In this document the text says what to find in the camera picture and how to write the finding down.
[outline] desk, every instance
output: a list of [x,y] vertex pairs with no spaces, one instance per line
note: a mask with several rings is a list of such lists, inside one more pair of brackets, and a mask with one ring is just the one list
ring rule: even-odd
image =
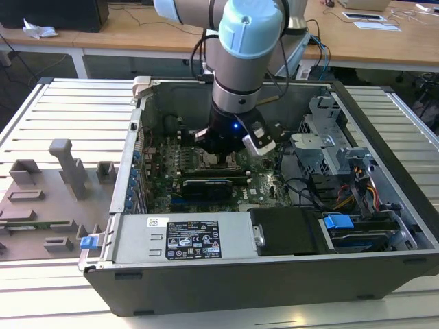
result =
[[[392,17],[385,24],[398,25],[400,32],[359,29],[348,20],[343,12],[379,14],[388,18],[391,10],[402,8],[420,11],[415,3],[392,1],[385,12],[347,10],[337,1],[334,8],[328,8],[319,1],[308,1],[306,19],[315,19],[320,25],[320,37],[332,53],[331,66],[358,69],[383,69],[396,71],[439,71],[439,16],[416,13],[419,21]],[[311,33],[317,35],[314,22],[309,23]],[[317,46],[309,46],[301,69],[311,68],[320,52]]]
[[[395,8],[415,9],[414,3],[393,1]],[[79,78],[87,78],[84,55],[128,56],[143,58],[180,58],[187,59],[194,44],[200,38],[201,29],[181,26],[163,19],[151,8],[130,9],[110,4],[110,16],[100,33],[59,31],[55,38],[36,40],[27,37],[20,29],[3,29],[0,32],[10,41],[17,51],[44,53],[67,53],[73,58]],[[382,14],[388,17],[388,8]],[[308,1],[305,16],[316,19],[320,24],[321,38],[332,53],[331,66],[365,69],[387,69],[401,71],[439,71],[439,17],[417,14],[418,21],[407,18],[389,21],[400,24],[401,32],[374,31],[357,28],[352,23],[344,23],[338,17],[345,10],[336,3],[327,8],[318,0]],[[140,23],[139,26],[131,16]],[[166,22],[175,27],[157,23]],[[311,33],[317,34],[316,26],[309,24]],[[0,51],[9,50],[0,40]],[[316,46],[309,46],[303,56],[300,72],[312,67],[318,59]]]
[[[17,51],[70,55],[82,79],[89,77],[84,55],[189,59],[202,33],[200,28],[181,26],[159,17],[153,8],[124,10],[123,6],[113,4],[109,8],[110,15],[100,33],[60,30],[59,36],[40,40],[26,36],[21,29],[0,29],[0,33]],[[139,26],[130,14],[147,24]],[[9,50],[0,39],[0,51]]]

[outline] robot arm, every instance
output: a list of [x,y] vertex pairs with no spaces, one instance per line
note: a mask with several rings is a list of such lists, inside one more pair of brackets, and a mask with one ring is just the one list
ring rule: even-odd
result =
[[[306,0],[294,0],[293,6]],[[244,146],[253,156],[275,148],[257,110],[265,73],[290,22],[287,0],[154,0],[159,15],[218,31],[209,125],[195,136],[209,153],[228,154]]]

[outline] aluminum workbench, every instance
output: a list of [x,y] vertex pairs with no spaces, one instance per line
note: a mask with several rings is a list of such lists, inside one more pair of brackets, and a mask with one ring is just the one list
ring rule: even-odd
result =
[[[439,140],[392,92],[348,87],[391,150],[439,208]],[[0,191],[18,159],[58,168],[53,138],[74,141],[85,167],[120,161],[132,103],[130,80],[39,84],[0,134]],[[354,139],[360,137],[349,126]],[[77,259],[0,263],[0,328],[437,328],[439,276],[417,278],[383,300],[118,318],[89,286]]]

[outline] table leg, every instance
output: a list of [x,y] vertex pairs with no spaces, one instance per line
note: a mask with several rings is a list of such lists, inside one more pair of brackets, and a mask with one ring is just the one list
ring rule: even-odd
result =
[[75,51],[71,54],[73,59],[73,63],[75,65],[76,74],[79,79],[88,79],[90,74],[88,73],[87,65],[84,61],[84,53],[82,49],[75,49]]
[[4,67],[9,67],[12,64],[9,57],[8,57],[8,52],[9,51],[0,51],[0,63]]
[[137,72],[135,59],[136,59],[135,57],[128,57],[128,62],[130,63],[130,72],[131,73]]
[[314,61],[301,60],[297,70],[296,80],[308,80],[313,65]]

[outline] warning label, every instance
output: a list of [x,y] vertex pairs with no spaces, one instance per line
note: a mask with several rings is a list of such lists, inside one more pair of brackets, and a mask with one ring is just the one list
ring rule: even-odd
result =
[[166,258],[169,260],[221,258],[217,221],[168,222]]

